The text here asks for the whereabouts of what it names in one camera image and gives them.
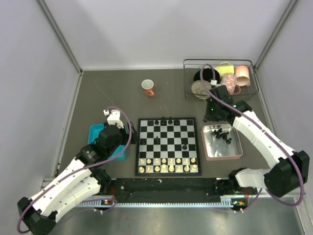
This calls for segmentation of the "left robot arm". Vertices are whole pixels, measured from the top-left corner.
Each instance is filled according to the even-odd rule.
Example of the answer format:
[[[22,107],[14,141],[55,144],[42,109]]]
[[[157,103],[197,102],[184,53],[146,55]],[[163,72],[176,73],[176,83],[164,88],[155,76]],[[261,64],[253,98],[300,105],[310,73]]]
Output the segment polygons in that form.
[[[123,146],[123,154],[135,144],[137,131],[132,122],[119,126],[105,123],[98,137],[81,148],[65,170],[37,194],[21,198],[18,203],[17,231],[24,223],[34,235],[46,235],[72,208],[97,193],[106,194],[111,188],[111,177],[101,166],[113,161],[113,153]]]

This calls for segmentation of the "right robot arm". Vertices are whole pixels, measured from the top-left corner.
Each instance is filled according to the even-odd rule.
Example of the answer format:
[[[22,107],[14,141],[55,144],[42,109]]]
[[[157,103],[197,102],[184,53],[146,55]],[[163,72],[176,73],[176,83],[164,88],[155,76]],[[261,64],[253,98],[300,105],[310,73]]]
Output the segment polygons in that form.
[[[232,171],[228,181],[232,193],[241,193],[247,187],[264,188],[272,196],[281,198],[296,188],[304,188],[310,163],[305,151],[296,152],[284,144],[245,101],[233,101],[226,86],[210,89],[209,95],[205,120],[227,121],[250,141],[269,166],[269,169],[241,168]]]

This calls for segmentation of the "chess board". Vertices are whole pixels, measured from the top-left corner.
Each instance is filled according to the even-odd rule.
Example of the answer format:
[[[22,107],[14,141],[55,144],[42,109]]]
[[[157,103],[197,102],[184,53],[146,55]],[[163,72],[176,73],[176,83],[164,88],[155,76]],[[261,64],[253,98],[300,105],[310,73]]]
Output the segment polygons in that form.
[[[136,145],[136,176],[200,176],[201,161],[199,153],[199,141],[197,134],[197,122],[195,117],[173,117],[179,120],[179,125],[168,124],[169,118],[166,117],[166,125],[161,125],[161,118],[139,118],[138,119],[138,141]],[[160,138],[160,144],[156,144],[156,137]],[[141,144],[142,140],[146,140],[146,144]],[[159,163],[155,163],[155,158],[159,158]],[[167,159],[167,171],[162,172],[162,159]],[[170,159],[175,159],[173,165],[174,172],[169,172],[168,167],[171,165]],[[181,163],[177,164],[176,159],[180,158]],[[196,162],[192,163],[191,159],[196,158]],[[146,160],[151,159],[151,163],[147,164]],[[189,159],[190,171],[185,172],[185,159]],[[146,172],[146,166],[150,165],[152,172]],[[182,166],[182,172],[177,172],[177,165]],[[191,169],[192,165],[197,165],[197,170]],[[144,167],[143,173],[139,172],[139,167]],[[159,172],[155,172],[155,166],[160,167]]]

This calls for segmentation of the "blue plastic tray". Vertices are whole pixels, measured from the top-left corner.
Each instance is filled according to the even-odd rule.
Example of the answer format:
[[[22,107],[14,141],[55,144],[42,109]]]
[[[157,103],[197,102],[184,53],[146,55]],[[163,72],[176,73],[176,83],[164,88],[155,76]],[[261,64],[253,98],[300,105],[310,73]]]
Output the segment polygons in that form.
[[[94,161],[97,163],[107,159],[124,160],[128,134],[128,131],[116,125],[92,125],[89,129],[88,145],[91,145]]]

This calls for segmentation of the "patterned plate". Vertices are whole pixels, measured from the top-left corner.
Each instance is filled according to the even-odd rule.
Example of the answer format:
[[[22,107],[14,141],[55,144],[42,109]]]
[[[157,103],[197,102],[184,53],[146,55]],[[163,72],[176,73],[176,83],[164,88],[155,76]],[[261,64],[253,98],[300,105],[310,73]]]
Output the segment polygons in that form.
[[[210,94],[203,86],[201,80],[194,81],[194,83],[191,86],[191,91],[195,95],[195,97],[199,98],[200,100],[207,100],[208,98],[210,98]]]

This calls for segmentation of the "pink metal tray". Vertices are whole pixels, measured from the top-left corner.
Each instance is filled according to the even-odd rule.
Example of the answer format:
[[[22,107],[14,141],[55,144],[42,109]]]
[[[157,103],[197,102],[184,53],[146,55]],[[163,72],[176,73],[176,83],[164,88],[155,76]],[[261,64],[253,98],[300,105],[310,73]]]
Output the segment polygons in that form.
[[[230,124],[205,125],[201,136],[207,161],[233,160],[243,155],[239,134]]]

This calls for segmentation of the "pink floral mug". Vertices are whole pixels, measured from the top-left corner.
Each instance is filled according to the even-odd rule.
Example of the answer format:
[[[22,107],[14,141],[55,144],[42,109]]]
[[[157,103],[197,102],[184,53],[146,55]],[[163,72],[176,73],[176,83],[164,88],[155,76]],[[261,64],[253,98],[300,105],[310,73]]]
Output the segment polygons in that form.
[[[235,74],[225,74],[220,84],[226,86],[229,94],[239,94],[241,92],[241,87],[237,84],[237,76]]]

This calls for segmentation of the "black bowl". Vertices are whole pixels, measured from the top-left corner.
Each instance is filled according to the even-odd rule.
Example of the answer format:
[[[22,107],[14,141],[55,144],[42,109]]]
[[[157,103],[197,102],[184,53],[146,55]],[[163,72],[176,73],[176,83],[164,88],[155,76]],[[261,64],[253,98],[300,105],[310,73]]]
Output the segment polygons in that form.
[[[201,78],[200,78],[200,72],[201,72],[201,71],[199,70],[198,72],[195,73],[195,75],[194,75],[194,81],[198,81],[198,80],[201,79]],[[220,83],[221,77],[220,77],[219,73],[218,73],[216,70],[214,70],[214,74],[215,74],[215,78],[216,78],[216,80],[217,80],[217,83]],[[203,76],[203,79],[204,79],[205,81],[210,82],[210,81],[213,79],[213,72],[212,72],[212,69],[204,69],[202,76]]]

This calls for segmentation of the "yellow mug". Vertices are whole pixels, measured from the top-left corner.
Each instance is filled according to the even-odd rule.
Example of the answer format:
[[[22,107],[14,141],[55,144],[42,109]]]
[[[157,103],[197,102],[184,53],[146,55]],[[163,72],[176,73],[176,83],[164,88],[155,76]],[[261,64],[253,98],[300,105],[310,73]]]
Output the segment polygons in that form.
[[[215,67],[215,70],[219,73],[220,77],[226,74],[234,74],[234,66],[229,62],[222,62],[219,66]]]

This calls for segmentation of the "pink marbled cup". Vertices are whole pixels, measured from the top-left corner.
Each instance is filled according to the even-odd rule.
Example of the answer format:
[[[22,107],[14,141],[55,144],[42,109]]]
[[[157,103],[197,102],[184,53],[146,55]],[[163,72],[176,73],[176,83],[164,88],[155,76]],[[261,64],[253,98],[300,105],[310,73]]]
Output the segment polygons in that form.
[[[250,85],[249,69],[246,65],[235,67],[235,76],[237,77],[237,85],[240,87]]]

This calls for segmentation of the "orange mug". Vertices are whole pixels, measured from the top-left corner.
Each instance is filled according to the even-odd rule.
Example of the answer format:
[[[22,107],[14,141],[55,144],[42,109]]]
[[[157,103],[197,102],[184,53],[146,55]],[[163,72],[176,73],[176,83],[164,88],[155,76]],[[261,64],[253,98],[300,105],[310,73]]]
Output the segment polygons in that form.
[[[154,97],[154,82],[150,79],[145,79],[141,82],[141,87],[144,91],[144,94],[149,97]]]

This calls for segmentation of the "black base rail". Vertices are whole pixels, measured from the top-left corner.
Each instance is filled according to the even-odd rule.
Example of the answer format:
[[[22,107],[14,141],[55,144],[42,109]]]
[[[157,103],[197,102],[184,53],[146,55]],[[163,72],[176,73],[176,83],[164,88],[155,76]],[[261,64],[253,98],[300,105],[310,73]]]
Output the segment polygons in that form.
[[[119,203],[218,203],[214,178],[118,178],[112,181]]]

